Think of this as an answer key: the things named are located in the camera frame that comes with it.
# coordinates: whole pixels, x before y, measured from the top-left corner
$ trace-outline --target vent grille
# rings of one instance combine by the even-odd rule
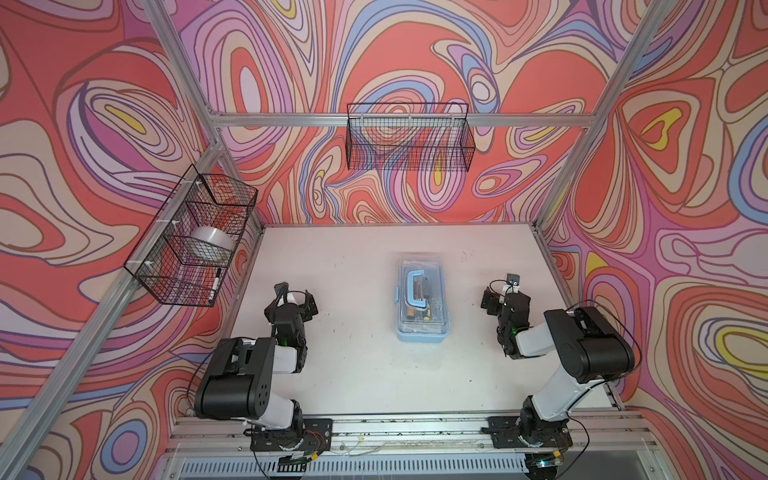
[[[280,472],[277,458],[259,459],[270,477],[295,476],[295,472]],[[324,455],[308,464],[305,476],[354,475],[434,475],[446,473],[527,473],[525,454],[478,453],[461,455],[367,455],[345,458]],[[197,457],[186,458],[181,468],[182,478],[250,478],[259,474],[253,458]]]

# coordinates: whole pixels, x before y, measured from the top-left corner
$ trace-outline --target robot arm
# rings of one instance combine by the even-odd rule
[[[513,359],[541,356],[557,350],[560,366],[547,384],[523,402],[513,426],[486,429],[494,436],[513,434],[526,446],[547,442],[562,445],[568,411],[594,386],[620,378],[634,366],[634,352],[614,327],[594,307],[573,311],[549,310],[545,323],[528,324],[530,297],[515,284],[502,294],[486,289],[481,307],[498,317],[498,342]],[[499,446],[512,446],[499,442]]]
[[[565,420],[587,390],[630,371],[634,352],[593,306],[572,312],[548,310],[544,318],[546,323],[520,332],[515,341],[522,356],[558,351],[560,366],[533,395],[538,416],[553,422]]]
[[[272,375],[301,372],[307,351],[304,323],[318,310],[307,291],[299,305],[288,283],[275,285],[275,293],[264,310],[271,337],[221,340],[195,395],[194,411],[206,419],[242,419],[298,442],[305,435],[301,408],[296,400],[271,392]]]
[[[294,403],[270,390],[272,375],[292,373],[296,360],[297,351],[278,346],[274,338],[221,340],[197,390],[196,415],[242,419],[269,430],[289,428]]]

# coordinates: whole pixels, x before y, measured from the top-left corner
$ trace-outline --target psychedelic wallpaper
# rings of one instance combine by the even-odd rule
[[[327,113],[351,101],[461,98],[480,113],[566,101],[581,113],[592,111],[646,2],[167,3],[213,111]]]
[[[190,0],[169,12],[214,111],[462,100],[479,113],[584,113],[645,2]],[[345,132],[232,127],[222,136],[260,189],[264,223],[531,221],[578,136],[478,127],[466,174],[380,174],[346,169]]]
[[[0,2],[0,441],[207,146],[137,4],[70,4]],[[26,478],[146,477],[253,241],[213,309],[136,295]]]
[[[680,478],[768,478],[768,4],[678,2],[546,237]]]
[[[224,141],[264,224],[533,220],[580,129],[474,131],[469,172],[350,171],[344,127],[231,127]]]

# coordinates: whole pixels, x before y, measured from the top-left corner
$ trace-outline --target transparent lid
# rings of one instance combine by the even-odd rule
[[[397,328],[403,333],[448,331],[445,310],[445,279],[438,257],[403,260],[399,270]]]

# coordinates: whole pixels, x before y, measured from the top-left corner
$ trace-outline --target wire mesh basket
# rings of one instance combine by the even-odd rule
[[[159,303],[213,306],[257,194],[227,175],[197,173],[140,266],[125,267]]]
[[[350,170],[469,171],[475,139],[466,103],[361,102],[346,108]]]

